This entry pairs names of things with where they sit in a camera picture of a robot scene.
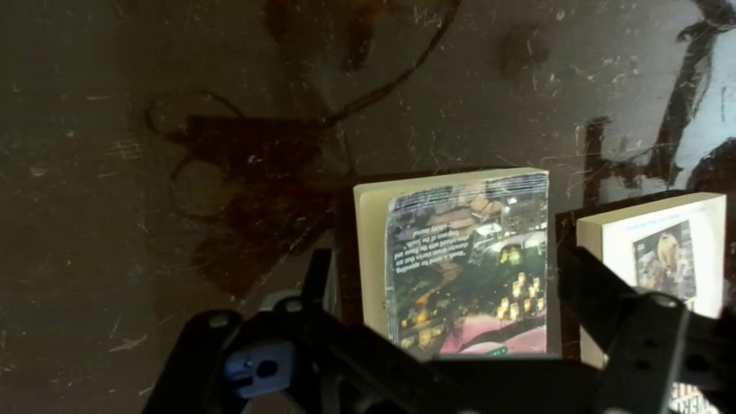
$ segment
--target open book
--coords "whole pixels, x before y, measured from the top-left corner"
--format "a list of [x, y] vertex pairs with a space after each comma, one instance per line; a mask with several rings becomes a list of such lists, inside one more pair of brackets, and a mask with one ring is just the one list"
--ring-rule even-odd
[[[670, 292], [691, 309], [719, 316], [725, 289], [725, 212], [719, 192], [689, 192], [578, 220], [578, 245], [589, 248], [637, 289]], [[606, 366], [606, 351], [583, 328], [579, 359]], [[686, 383], [674, 383], [671, 409], [715, 412]]]
[[548, 351], [548, 171], [354, 187], [363, 322], [418, 359]]

